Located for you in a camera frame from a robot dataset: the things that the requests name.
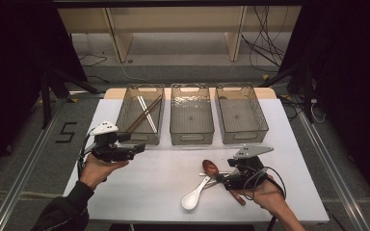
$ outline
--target wire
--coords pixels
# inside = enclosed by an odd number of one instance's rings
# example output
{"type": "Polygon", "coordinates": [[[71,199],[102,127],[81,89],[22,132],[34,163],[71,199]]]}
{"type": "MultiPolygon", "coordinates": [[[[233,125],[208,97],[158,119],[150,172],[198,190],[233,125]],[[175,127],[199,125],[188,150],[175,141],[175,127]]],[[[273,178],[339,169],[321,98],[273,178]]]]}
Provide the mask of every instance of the wire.
{"type": "Polygon", "coordinates": [[[287,15],[288,15],[288,6],[286,6],[286,15],[284,16],[283,24],[281,24],[280,30],[278,31],[278,34],[276,35],[276,37],[273,38],[273,41],[275,41],[278,38],[278,36],[280,35],[281,31],[283,30],[284,24],[287,21],[287,15]]]}
{"type": "Polygon", "coordinates": [[[99,79],[99,80],[101,80],[101,81],[103,81],[103,82],[105,82],[105,83],[107,83],[107,84],[109,84],[109,83],[110,83],[110,81],[105,80],[105,79],[103,79],[103,78],[101,78],[101,77],[98,77],[98,76],[96,76],[96,75],[88,75],[88,76],[86,76],[86,77],[88,77],[88,78],[97,78],[97,79],[99,79]]]}
{"type": "Polygon", "coordinates": [[[278,95],[277,98],[280,99],[281,104],[284,107],[290,107],[290,108],[293,109],[294,115],[287,117],[289,119],[289,122],[291,122],[294,118],[296,118],[302,112],[303,103],[295,103],[295,102],[287,99],[286,97],[284,97],[282,95],[278,95]]]}
{"type": "Polygon", "coordinates": [[[85,151],[85,148],[86,148],[86,145],[87,145],[87,141],[89,140],[90,133],[92,132],[92,130],[90,130],[89,133],[84,138],[84,140],[83,140],[83,146],[80,149],[79,159],[77,161],[77,176],[78,176],[78,179],[80,179],[80,176],[81,176],[81,174],[83,172],[84,157],[87,155],[87,153],[85,153],[84,151],[85,151]]]}
{"type": "MultiPolygon", "coordinates": [[[[253,190],[253,195],[252,195],[252,198],[246,196],[246,186],[248,185],[248,183],[255,177],[257,176],[257,174],[260,174],[259,177],[256,178],[256,181],[254,183],[254,186],[253,188],[255,189],[257,187],[257,184],[259,182],[259,179],[262,177],[262,176],[265,176],[266,177],[266,180],[268,180],[269,182],[271,182],[273,185],[275,185],[278,190],[281,192],[281,194],[283,195],[283,198],[285,199],[286,196],[287,196],[287,191],[286,191],[286,188],[285,188],[285,185],[284,185],[284,182],[281,178],[281,176],[278,174],[278,172],[276,170],[274,170],[272,167],[263,167],[262,170],[260,171],[257,171],[256,169],[252,168],[252,167],[247,167],[247,166],[242,166],[244,168],[247,168],[247,169],[250,169],[250,170],[254,170],[255,171],[255,174],[250,177],[246,182],[245,182],[245,185],[243,187],[243,195],[244,197],[247,199],[247,200],[253,200],[254,199],[254,190],[253,190]],[[272,178],[270,178],[265,171],[263,171],[264,168],[267,168],[267,169],[270,169],[272,170],[278,177],[278,179],[281,181],[281,184],[283,186],[283,188],[275,181],[273,180],[272,178]]],[[[268,231],[271,231],[273,229],[273,226],[275,225],[276,223],[276,220],[277,218],[275,216],[272,216],[272,219],[270,220],[269,222],[269,225],[267,226],[267,230],[268,231]]]]}
{"type": "Polygon", "coordinates": [[[342,225],[342,223],[338,220],[338,218],[330,211],[329,208],[327,208],[326,205],[324,205],[324,208],[326,209],[326,211],[329,213],[329,215],[335,220],[335,222],[337,222],[338,226],[341,228],[342,231],[347,231],[347,229],[344,227],[344,225],[342,225]]]}
{"type": "Polygon", "coordinates": [[[89,57],[89,56],[93,56],[93,57],[97,57],[97,58],[102,58],[102,60],[100,60],[100,61],[98,61],[98,62],[96,62],[94,64],[90,64],[90,65],[82,64],[82,66],[94,66],[96,64],[103,63],[104,61],[107,60],[107,57],[105,57],[105,56],[96,56],[96,55],[92,55],[92,54],[85,55],[82,58],[80,58],[79,60],[81,61],[81,60],[83,60],[83,59],[85,59],[86,57],[89,57]]]}
{"type": "Polygon", "coordinates": [[[324,115],[323,115],[323,119],[322,119],[322,120],[318,120],[318,119],[317,119],[317,117],[315,116],[314,112],[313,112],[314,104],[315,104],[315,103],[312,103],[312,104],[311,104],[311,113],[312,113],[312,115],[313,115],[314,119],[315,119],[317,122],[324,122],[324,120],[326,120],[326,114],[324,114],[324,115]]]}
{"type": "Polygon", "coordinates": [[[260,71],[263,71],[263,72],[274,72],[274,73],[277,73],[278,71],[276,70],[266,70],[266,69],[262,69],[262,68],[259,68],[257,66],[254,66],[253,63],[251,62],[251,66],[254,68],[254,69],[257,69],[257,70],[260,70],[260,71]]]}
{"type": "Polygon", "coordinates": [[[144,82],[151,83],[151,84],[160,84],[160,83],[149,81],[149,80],[146,80],[146,79],[140,79],[140,78],[135,78],[135,77],[128,76],[127,73],[125,72],[125,69],[122,66],[121,62],[119,62],[119,66],[121,66],[122,72],[124,73],[125,77],[127,77],[127,79],[140,80],[140,81],[144,81],[144,82]]]}
{"type": "Polygon", "coordinates": [[[257,36],[257,38],[256,38],[256,40],[254,41],[253,44],[255,45],[257,43],[257,41],[258,41],[259,38],[262,38],[262,42],[263,42],[263,40],[266,41],[267,42],[267,45],[269,46],[268,52],[270,52],[270,54],[272,55],[272,58],[274,60],[274,63],[276,63],[277,61],[276,61],[275,55],[277,55],[278,58],[282,60],[282,57],[281,57],[282,54],[280,54],[279,52],[284,53],[284,51],[282,51],[281,49],[277,48],[274,45],[273,41],[275,41],[278,38],[279,34],[281,33],[281,31],[282,31],[282,29],[284,27],[284,24],[285,24],[285,22],[287,20],[288,8],[287,8],[287,11],[286,11],[286,15],[284,17],[284,21],[283,21],[283,23],[282,23],[282,25],[280,27],[280,30],[279,30],[277,36],[274,39],[271,39],[270,38],[270,36],[269,36],[269,30],[268,30],[268,15],[269,15],[269,11],[270,11],[269,6],[266,6],[264,8],[264,10],[263,10],[263,12],[261,14],[261,17],[259,15],[259,13],[257,12],[257,8],[256,7],[253,7],[253,9],[254,9],[254,12],[255,12],[255,14],[257,16],[257,19],[258,19],[258,21],[260,23],[260,31],[259,31],[259,34],[258,34],[258,36],[257,36]]]}
{"type": "Polygon", "coordinates": [[[266,60],[268,60],[270,63],[272,63],[272,64],[274,64],[274,65],[276,65],[276,66],[280,66],[276,61],[272,61],[270,58],[268,58],[267,56],[265,56],[263,53],[261,53],[260,51],[258,51],[256,48],[255,48],[255,46],[257,46],[257,45],[255,45],[254,43],[251,43],[250,41],[248,41],[247,39],[245,39],[245,36],[244,35],[242,35],[242,39],[245,41],[245,43],[249,46],[249,48],[251,49],[251,51],[254,51],[254,52],[256,52],[257,54],[259,54],[260,56],[262,56],[263,58],[265,58],[266,60]]]}
{"type": "Polygon", "coordinates": [[[284,86],[284,85],[288,85],[289,83],[284,83],[284,84],[279,84],[279,85],[272,85],[272,89],[274,88],[278,88],[278,87],[281,87],[281,86],[284,86]]]}

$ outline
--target human hand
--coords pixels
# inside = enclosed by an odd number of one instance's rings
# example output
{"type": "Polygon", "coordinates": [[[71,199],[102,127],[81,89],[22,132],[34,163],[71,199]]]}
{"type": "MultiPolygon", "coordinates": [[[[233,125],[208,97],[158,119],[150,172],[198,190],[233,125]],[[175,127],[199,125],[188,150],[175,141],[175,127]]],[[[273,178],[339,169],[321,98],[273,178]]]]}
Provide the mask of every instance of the human hand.
{"type": "Polygon", "coordinates": [[[128,161],[106,163],[95,158],[93,154],[89,154],[80,181],[94,191],[97,185],[103,182],[114,170],[125,167],[128,164],[128,161]]]}
{"type": "Polygon", "coordinates": [[[269,180],[264,180],[263,183],[255,189],[236,191],[241,195],[247,195],[253,201],[260,205],[263,209],[276,217],[284,229],[287,231],[303,231],[303,226],[299,223],[296,215],[291,211],[281,191],[269,180]]]}
{"type": "Polygon", "coordinates": [[[274,215],[281,207],[287,206],[281,191],[269,180],[264,180],[263,183],[255,189],[236,192],[252,198],[256,204],[260,205],[263,209],[268,210],[272,215],[274,215]]]}

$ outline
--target table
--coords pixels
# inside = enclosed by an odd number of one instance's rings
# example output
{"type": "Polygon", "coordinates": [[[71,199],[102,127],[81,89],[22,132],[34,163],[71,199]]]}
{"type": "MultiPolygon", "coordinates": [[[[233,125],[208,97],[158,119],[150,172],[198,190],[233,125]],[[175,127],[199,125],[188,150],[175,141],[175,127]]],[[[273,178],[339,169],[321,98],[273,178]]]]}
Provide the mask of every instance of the table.
{"type": "MultiPolygon", "coordinates": [[[[91,128],[103,120],[116,122],[124,94],[123,89],[108,90],[93,115],[91,128]]],[[[170,98],[171,89],[165,89],[170,98]]],[[[322,201],[311,180],[302,153],[291,130],[282,105],[271,89],[257,89],[259,103],[269,125],[262,143],[275,150],[260,156],[265,166],[273,167],[282,177],[287,190],[287,203],[299,221],[329,221],[322,201]]],[[[269,221],[269,213],[252,201],[241,206],[223,185],[202,191],[197,207],[187,211],[181,199],[201,182],[201,163],[208,159],[219,170],[232,170],[227,159],[242,144],[222,144],[215,103],[211,97],[215,133],[211,145],[172,146],[169,134],[170,101],[166,100],[159,145],[148,145],[127,167],[118,169],[100,184],[89,201],[91,219],[129,223],[232,223],[248,224],[269,221]]],[[[77,180],[76,167],[71,173],[64,195],[77,180]]]]}

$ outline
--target plastic storage container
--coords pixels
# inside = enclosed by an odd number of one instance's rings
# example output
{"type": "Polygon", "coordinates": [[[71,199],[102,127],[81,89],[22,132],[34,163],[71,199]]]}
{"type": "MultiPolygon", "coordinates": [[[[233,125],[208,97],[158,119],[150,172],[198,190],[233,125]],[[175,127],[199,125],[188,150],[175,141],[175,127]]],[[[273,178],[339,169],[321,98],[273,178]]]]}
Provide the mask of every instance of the plastic storage container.
{"type": "Polygon", "coordinates": [[[173,84],[171,94],[172,145],[211,144],[215,132],[206,84],[173,84]]]}
{"type": "Polygon", "coordinates": [[[131,133],[128,144],[154,144],[160,141],[162,115],[164,112],[164,87],[155,85],[135,85],[127,88],[116,125],[119,132],[131,133]],[[146,115],[139,98],[144,100],[146,115]]]}
{"type": "Polygon", "coordinates": [[[224,144],[264,140],[269,127],[251,84],[219,84],[215,101],[224,144]]]}

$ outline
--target white plastic spoon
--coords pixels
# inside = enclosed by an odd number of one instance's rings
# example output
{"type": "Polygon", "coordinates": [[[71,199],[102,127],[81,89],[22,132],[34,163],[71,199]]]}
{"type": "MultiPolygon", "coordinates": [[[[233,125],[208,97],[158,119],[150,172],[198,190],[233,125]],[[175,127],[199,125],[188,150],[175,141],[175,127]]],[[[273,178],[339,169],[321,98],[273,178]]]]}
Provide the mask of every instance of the white plastic spoon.
{"type": "Polygon", "coordinates": [[[185,195],[185,197],[182,198],[182,207],[187,210],[194,209],[198,204],[200,192],[209,180],[210,176],[205,176],[205,178],[203,178],[202,182],[200,182],[199,186],[194,191],[185,195]]]}

